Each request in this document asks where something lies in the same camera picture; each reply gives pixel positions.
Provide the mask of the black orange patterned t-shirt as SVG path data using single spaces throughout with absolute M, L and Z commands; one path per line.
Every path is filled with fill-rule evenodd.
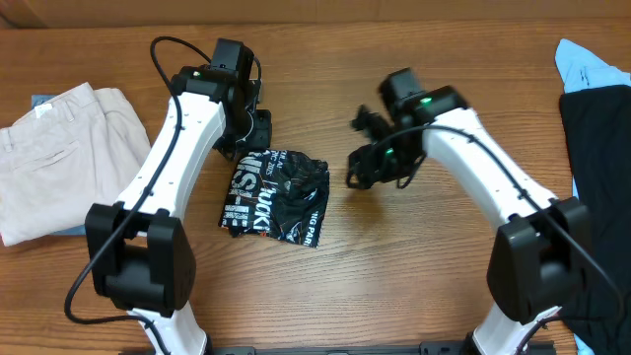
M 316 248 L 329 197 L 328 163 L 288 150 L 250 152 L 236 166 L 219 226 Z

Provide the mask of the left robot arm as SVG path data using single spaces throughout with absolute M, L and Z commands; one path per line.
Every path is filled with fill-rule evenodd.
M 232 161 L 271 143 L 271 113 L 258 108 L 261 65 L 240 41 L 218 39 L 200 66 L 184 66 L 164 82 L 170 100 L 164 125 L 140 171 L 110 205 L 94 204 L 85 220 L 90 260 L 65 299 L 81 284 L 133 320 L 155 354 L 210 354 L 210 336 L 189 299 L 196 260 L 183 228 L 188 199 L 212 150 Z

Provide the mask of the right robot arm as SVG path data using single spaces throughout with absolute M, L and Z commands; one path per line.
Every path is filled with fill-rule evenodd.
M 560 200 L 527 175 L 487 133 L 451 86 L 425 91 L 411 69 L 379 86 L 389 114 L 360 106 L 352 127 L 369 144 L 348 157 L 346 184 L 409 185 L 430 158 L 455 178 L 496 231 L 487 270 L 494 304 L 464 341 L 425 342 L 422 354 L 553 354 L 532 336 L 544 320 L 587 287 L 590 217 L 577 198 Z

